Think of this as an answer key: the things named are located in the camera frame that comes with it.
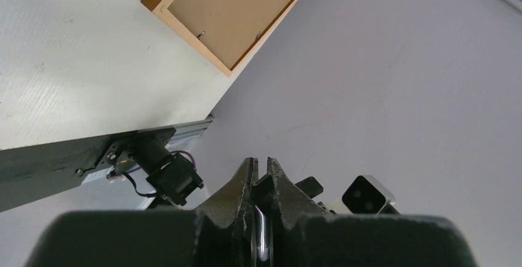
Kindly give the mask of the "brown wooden photo frame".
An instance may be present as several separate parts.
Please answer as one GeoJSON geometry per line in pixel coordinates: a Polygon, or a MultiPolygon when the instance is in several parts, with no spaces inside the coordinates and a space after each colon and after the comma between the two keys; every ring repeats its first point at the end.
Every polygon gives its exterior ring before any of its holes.
{"type": "Polygon", "coordinates": [[[224,75],[231,76],[298,0],[141,0],[224,75]]]}

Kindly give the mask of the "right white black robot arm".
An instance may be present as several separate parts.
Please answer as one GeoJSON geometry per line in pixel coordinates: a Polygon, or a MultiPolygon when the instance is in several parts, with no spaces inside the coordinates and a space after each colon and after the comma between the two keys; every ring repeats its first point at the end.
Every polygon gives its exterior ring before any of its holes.
{"type": "Polygon", "coordinates": [[[155,138],[140,137],[134,141],[130,157],[147,173],[147,182],[156,195],[170,203],[169,207],[152,210],[153,215],[173,220],[203,217],[226,226],[243,217],[250,218],[257,211],[265,216],[273,210],[279,211],[286,220],[308,214],[333,214],[313,200],[323,191],[316,179],[292,182],[273,157],[267,159],[263,176],[259,175],[257,158],[245,158],[225,185],[192,210],[183,210],[182,206],[187,203],[188,195],[204,184],[186,152],[170,152],[155,138]]]}

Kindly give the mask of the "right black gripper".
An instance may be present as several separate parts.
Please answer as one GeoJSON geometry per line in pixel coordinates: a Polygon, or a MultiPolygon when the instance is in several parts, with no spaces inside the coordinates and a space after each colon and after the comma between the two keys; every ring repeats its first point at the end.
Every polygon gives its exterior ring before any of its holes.
{"type": "MultiPolygon", "coordinates": [[[[311,200],[313,200],[315,197],[319,196],[324,192],[323,186],[313,176],[304,178],[303,180],[295,183],[295,186],[298,187],[299,190],[304,192],[311,200]]],[[[318,205],[324,211],[329,212],[330,214],[337,214],[335,210],[329,209],[322,201],[317,202],[316,205],[318,205]]]]}

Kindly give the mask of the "black orange handle screwdriver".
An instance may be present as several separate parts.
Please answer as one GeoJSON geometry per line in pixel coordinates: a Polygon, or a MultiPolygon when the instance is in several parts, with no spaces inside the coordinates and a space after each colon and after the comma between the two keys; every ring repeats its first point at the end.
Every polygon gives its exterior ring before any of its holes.
{"type": "Polygon", "coordinates": [[[254,207],[255,218],[255,266],[273,266],[273,239],[270,218],[254,207]]]}

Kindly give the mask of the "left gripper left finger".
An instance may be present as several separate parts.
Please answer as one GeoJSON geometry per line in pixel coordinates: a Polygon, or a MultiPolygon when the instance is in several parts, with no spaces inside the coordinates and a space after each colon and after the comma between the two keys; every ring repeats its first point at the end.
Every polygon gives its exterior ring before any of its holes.
{"type": "Polygon", "coordinates": [[[247,157],[231,179],[196,210],[206,215],[201,238],[206,243],[209,266],[255,266],[257,234],[254,183],[259,178],[258,160],[247,157]]]}

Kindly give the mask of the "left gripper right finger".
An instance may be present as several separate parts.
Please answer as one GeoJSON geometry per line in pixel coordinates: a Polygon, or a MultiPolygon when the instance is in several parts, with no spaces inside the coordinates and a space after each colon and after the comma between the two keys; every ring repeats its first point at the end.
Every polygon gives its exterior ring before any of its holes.
{"type": "Polygon", "coordinates": [[[273,185],[273,263],[275,266],[327,266],[313,230],[331,213],[319,206],[286,175],[277,159],[267,159],[273,185]]]}

